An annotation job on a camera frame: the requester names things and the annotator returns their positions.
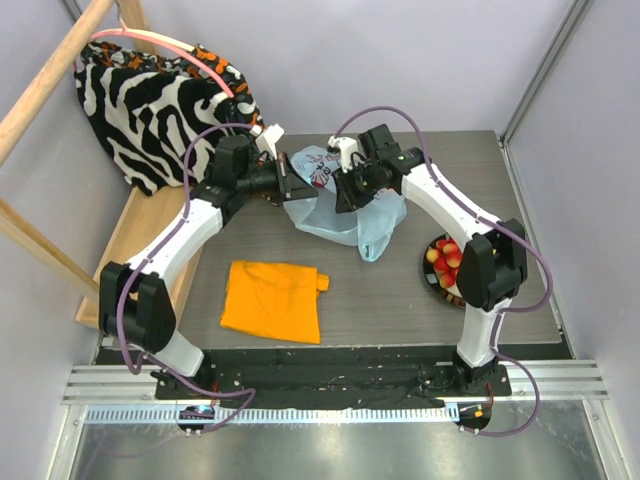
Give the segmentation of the fake lychee bunch red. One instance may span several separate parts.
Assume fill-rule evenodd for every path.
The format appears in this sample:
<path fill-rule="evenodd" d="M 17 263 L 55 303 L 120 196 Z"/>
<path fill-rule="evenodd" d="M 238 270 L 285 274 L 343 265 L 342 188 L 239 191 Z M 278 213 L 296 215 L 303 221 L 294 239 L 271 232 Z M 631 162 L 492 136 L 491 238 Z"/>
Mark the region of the fake lychee bunch red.
<path fill-rule="evenodd" d="M 462 262 L 462 252 L 457 243 L 450 238 L 441 238 L 429 246 L 425 260 L 436 274 L 439 285 L 444 289 L 456 285 L 457 274 Z"/>

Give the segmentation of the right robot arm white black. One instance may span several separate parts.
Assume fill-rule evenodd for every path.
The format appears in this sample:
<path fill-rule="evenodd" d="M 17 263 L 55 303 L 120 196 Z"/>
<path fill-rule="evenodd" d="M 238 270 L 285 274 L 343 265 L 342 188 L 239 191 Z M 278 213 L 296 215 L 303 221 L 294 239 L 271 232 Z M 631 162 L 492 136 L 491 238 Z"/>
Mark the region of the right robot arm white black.
<path fill-rule="evenodd" d="M 522 224 L 503 222 L 469 201 L 438 174 L 421 149 L 402 149 L 386 125 L 357 138 L 332 136 L 328 149 L 340 158 L 333 173 L 337 212 L 356 211 L 378 191 L 392 189 L 429 214 L 461 249 L 456 286 L 465 302 L 462 335 L 451 366 L 433 376 L 427 394 L 494 391 L 503 376 L 495 353 L 498 315 L 510 307 L 527 278 Z"/>

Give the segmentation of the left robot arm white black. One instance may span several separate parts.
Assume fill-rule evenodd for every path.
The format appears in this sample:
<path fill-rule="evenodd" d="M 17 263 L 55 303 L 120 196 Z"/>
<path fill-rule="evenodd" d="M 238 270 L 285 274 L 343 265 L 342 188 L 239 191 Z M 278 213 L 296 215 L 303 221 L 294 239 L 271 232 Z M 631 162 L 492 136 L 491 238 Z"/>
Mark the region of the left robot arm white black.
<path fill-rule="evenodd" d="M 101 271 L 100 330 L 118 338 L 121 347 L 134 345 L 178 373 L 178 386 L 190 398 L 205 397 L 213 375 L 203 351 L 178 331 L 169 292 L 183 267 L 248 197 L 266 196 L 274 203 L 317 197 L 277 151 L 282 135 L 274 125 L 223 137 L 204 179 L 169 225 L 126 263 L 109 262 Z"/>

